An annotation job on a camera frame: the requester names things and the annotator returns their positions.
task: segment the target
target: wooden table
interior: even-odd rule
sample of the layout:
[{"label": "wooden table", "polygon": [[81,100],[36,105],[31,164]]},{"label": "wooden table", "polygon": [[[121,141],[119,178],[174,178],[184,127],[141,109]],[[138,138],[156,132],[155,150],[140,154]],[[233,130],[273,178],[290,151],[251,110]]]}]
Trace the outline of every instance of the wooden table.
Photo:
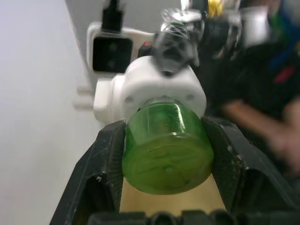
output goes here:
[{"label": "wooden table", "polygon": [[145,211],[147,216],[157,211],[169,211],[180,215],[182,210],[225,209],[215,180],[211,175],[200,186],[177,195],[149,195],[136,190],[124,180],[121,198],[121,212]]}]

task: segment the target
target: green cup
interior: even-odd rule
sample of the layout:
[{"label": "green cup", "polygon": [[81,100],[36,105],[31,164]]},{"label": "green cup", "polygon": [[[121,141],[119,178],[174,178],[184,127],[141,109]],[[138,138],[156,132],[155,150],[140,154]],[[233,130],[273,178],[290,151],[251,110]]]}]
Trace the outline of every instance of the green cup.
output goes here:
[{"label": "green cup", "polygon": [[214,153],[201,120],[182,105],[162,102],[128,122],[122,169],[136,189],[155,195],[191,190],[211,174]]}]

